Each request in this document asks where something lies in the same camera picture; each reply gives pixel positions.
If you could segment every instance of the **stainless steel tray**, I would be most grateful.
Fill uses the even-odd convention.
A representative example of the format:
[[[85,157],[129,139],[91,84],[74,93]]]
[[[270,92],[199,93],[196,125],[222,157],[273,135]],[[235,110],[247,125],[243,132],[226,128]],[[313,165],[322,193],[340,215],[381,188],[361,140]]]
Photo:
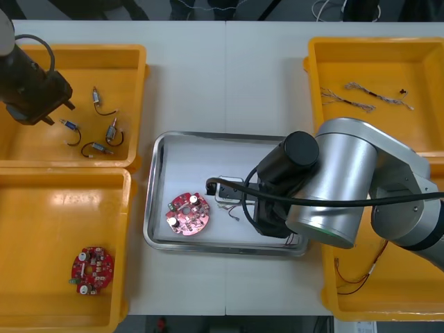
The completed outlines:
[[[146,198],[144,237],[160,250],[183,250],[249,255],[301,256],[308,240],[295,235],[291,245],[285,239],[264,237],[246,220],[240,207],[232,214],[207,196],[205,181],[210,177],[245,178],[283,137],[234,135],[223,133],[167,132],[154,144]],[[210,205],[210,221],[194,236],[174,233],[165,214],[168,203],[176,196],[190,192],[205,197]]]

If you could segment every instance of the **black cylinder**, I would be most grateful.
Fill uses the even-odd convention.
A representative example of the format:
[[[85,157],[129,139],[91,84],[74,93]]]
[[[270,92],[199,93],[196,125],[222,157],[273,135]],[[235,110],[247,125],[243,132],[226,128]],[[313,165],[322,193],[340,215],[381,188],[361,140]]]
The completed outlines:
[[[316,140],[306,132],[294,132],[257,165],[257,176],[261,182],[276,185],[313,167],[318,156]]]

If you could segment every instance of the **black cable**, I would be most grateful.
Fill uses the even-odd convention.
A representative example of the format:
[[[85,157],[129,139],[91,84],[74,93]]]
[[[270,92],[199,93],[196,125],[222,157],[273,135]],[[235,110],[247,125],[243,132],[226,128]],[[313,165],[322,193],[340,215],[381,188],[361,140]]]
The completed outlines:
[[[389,198],[379,198],[379,199],[370,199],[370,200],[311,200],[311,199],[300,199],[300,198],[286,198],[284,196],[275,196],[273,194],[267,194],[255,189],[251,189],[244,185],[239,185],[235,182],[230,182],[229,180],[225,180],[222,178],[208,178],[206,185],[207,188],[210,188],[210,184],[219,183],[230,187],[232,189],[236,189],[244,194],[249,194],[251,196],[255,196],[256,198],[275,201],[277,203],[282,203],[285,205],[298,205],[298,206],[310,206],[310,207],[370,207],[370,206],[384,206],[384,205],[393,205],[395,203],[410,203],[418,200],[431,200],[431,199],[439,199],[444,198],[444,192],[432,192],[432,193],[424,193],[424,194],[412,194],[408,196],[393,196]]]
[[[56,67],[56,57],[54,57],[53,50],[51,50],[51,47],[49,46],[49,44],[46,43],[42,38],[34,36],[34,35],[22,34],[22,35],[15,36],[15,40],[20,40],[22,38],[29,38],[30,40],[37,40],[40,44],[42,44],[44,47],[46,47],[46,49],[49,53],[49,57],[51,59],[51,64],[49,65],[49,72],[52,73]]]
[[[244,187],[248,188],[248,186],[250,185],[250,179],[255,175],[256,173],[256,168],[254,168],[247,176],[247,178],[245,178],[244,181]],[[248,222],[250,222],[255,228],[260,229],[259,225],[256,223],[255,220],[253,220],[253,218],[250,215],[250,212],[247,209],[247,195],[244,192],[242,194],[242,199],[241,199],[241,204],[242,204],[242,210],[244,211],[245,217],[247,218]]]
[[[368,280],[369,277],[370,277],[370,274],[368,274],[368,275],[366,276],[366,278],[364,279],[364,281],[362,281],[362,284],[361,284],[357,289],[355,289],[354,291],[351,291],[350,293],[338,293],[338,295],[351,295],[351,294],[353,294],[353,293],[358,292],[358,291],[360,290],[360,288],[362,288],[362,287],[365,285],[365,283],[367,282],[367,280]]]
[[[84,145],[83,145],[82,149],[80,150],[80,153],[83,155],[83,157],[88,157],[88,158],[89,158],[89,155],[86,155],[86,154],[83,152],[83,150],[84,150],[86,147],[88,147],[89,145],[93,144],[93,143],[94,143],[94,141],[93,141],[93,142],[88,142],[87,144],[84,144]]]
[[[124,141],[123,132],[120,131],[120,133],[122,134],[122,140],[118,144],[111,144],[111,140],[106,140],[106,143],[109,144],[111,147],[118,147],[121,144],[123,144]]]
[[[322,330],[325,327],[325,324],[328,322],[329,318],[329,316],[325,317],[324,321],[322,322],[321,328],[319,329],[319,333],[322,333]]]
[[[114,113],[117,112],[117,110],[114,110],[113,112],[109,112],[109,113],[100,113],[100,112],[97,110],[97,104],[95,104],[95,103],[94,103],[94,109],[95,109],[96,112],[97,112],[99,115],[101,115],[101,116],[110,116],[111,114],[114,114]]]
[[[78,141],[75,142],[75,143],[73,143],[73,144],[70,144],[70,143],[67,142],[67,145],[68,145],[68,146],[76,147],[76,146],[78,146],[78,144],[80,143],[80,141],[82,141],[82,133],[80,133],[80,130],[79,130],[78,128],[76,128],[76,132],[78,133]]]
[[[318,327],[319,319],[321,319],[320,316],[318,316],[318,318],[316,318],[316,321],[314,322],[313,333],[316,333],[316,328]]]

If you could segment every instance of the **circuit board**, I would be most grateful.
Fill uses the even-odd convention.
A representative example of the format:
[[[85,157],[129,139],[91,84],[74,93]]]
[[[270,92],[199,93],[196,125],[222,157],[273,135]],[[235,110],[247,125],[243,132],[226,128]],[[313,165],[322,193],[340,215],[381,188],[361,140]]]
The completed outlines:
[[[82,295],[97,295],[112,281],[114,262],[102,247],[91,246],[82,249],[75,258],[69,283],[77,285]]]
[[[210,206],[199,193],[184,193],[171,201],[168,208],[166,222],[176,234],[197,234],[210,220]]]

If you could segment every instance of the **orange tray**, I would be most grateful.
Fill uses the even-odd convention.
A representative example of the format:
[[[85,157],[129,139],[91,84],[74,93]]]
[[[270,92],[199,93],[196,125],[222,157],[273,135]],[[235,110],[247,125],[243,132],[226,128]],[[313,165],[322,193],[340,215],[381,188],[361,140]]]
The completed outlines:
[[[352,117],[366,121],[412,147],[431,163],[444,163],[444,43],[441,38],[317,37],[304,60],[309,73],[314,131],[328,119]],[[393,105],[344,85],[356,82],[372,92],[400,98]],[[371,104],[371,113],[346,103],[323,105],[321,87],[350,101]]]
[[[49,56],[43,46],[21,45],[21,48],[40,66],[49,68]],[[144,81],[148,75],[145,48],[140,45],[51,45],[51,48],[55,68],[73,88],[71,102],[76,109],[60,106],[49,115],[55,121],[52,126],[43,122],[23,126],[0,103],[0,167],[123,167],[135,171],[139,166],[137,145]],[[119,109],[118,113],[102,117],[95,112],[93,86],[103,99],[101,112]],[[92,151],[94,158],[83,157],[80,154],[83,144],[95,141],[107,146],[105,134],[114,117],[117,128],[125,133],[122,146],[108,147],[114,155]],[[64,140],[77,141],[78,134],[63,126],[61,118],[79,125],[82,133],[79,146],[64,143]]]
[[[123,300],[131,176],[125,169],[0,168],[0,332],[113,332]],[[68,283],[102,246],[113,281],[97,296]]]
[[[444,190],[444,173],[432,177]],[[364,210],[355,247],[350,250],[322,245],[325,286],[323,304],[342,321],[442,321],[444,320],[444,274],[423,258],[388,244],[367,283],[352,295],[358,280],[371,268],[383,240],[370,224],[371,207]]]

